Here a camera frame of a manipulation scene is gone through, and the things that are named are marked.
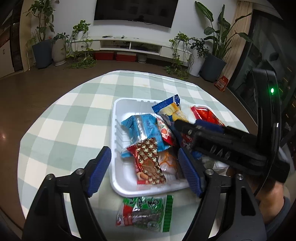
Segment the black tv screen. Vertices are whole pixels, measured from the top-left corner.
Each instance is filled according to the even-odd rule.
[[[95,20],[128,20],[172,27],[178,0],[97,0]]]

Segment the curtain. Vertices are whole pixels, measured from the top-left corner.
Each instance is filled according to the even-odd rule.
[[[237,8],[235,9],[232,24],[234,24],[235,20],[240,16],[251,13],[252,5],[253,5],[252,2],[237,1]],[[251,19],[252,19],[252,16],[248,16],[246,18],[239,20],[235,24],[235,26],[232,28],[228,36],[232,36],[234,34],[234,31],[236,31],[237,33],[244,32],[248,34],[250,29]],[[246,41],[243,38],[241,38],[238,34],[232,38],[232,42],[230,44],[232,48],[228,51],[228,53],[225,55],[225,58],[223,59],[227,64],[225,65],[219,79],[224,75],[227,79],[230,80],[237,66],[237,63],[242,55],[242,51],[244,49],[245,43]]]

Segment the round table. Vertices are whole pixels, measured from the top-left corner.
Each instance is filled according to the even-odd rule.
[[[113,71],[96,77],[53,103],[23,136],[17,177],[25,217],[48,173],[55,176],[69,175],[95,158],[104,145],[110,146],[111,109],[116,99],[126,97],[164,100],[174,94],[191,103],[209,106],[226,126],[247,131],[230,110],[194,84],[133,71]],[[172,194],[172,222],[170,232],[167,233],[150,232],[132,226],[115,226],[123,198],[112,190],[109,170],[99,191],[89,201],[108,240],[180,241],[195,215],[199,199],[189,188]],[[67,194],[65,206],[72,234],[79,236]]]

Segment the tv stand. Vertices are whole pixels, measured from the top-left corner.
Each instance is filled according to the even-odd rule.
[[[93,42],[86,44],[83,41],[72,42],[72,48],[74,51],[82,51],[87,47],[94,51],[100,50],[114,50],[114,51],[129,51],[137,53],[145,53],[165,58],[173,58],[173,50],[171,49],[169,42],[156,42],[154,40],[139,39],[126,37],[122,38],[102,38],[102,37],[89,37]],[[178,48],[178,54],[184,65],[187,66],[187,59],[189,59],[190,52],[185,50],[182,46]]]

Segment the brown floor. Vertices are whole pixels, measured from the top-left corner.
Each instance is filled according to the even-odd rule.
[[[22,214],[17,190],[17,159],[20,140],[35,120],[59,97],[74,87],[114,70],[132,70],[168,76],[163,67],[123,61],[98,61],[89,69],[65,69],[53,66],[0,79],[0,207],[20,227]],[[227,89],[220,92],[202,78],[187,81],[200,86],[230,109],[256,134],[257,127],[248,113]]]

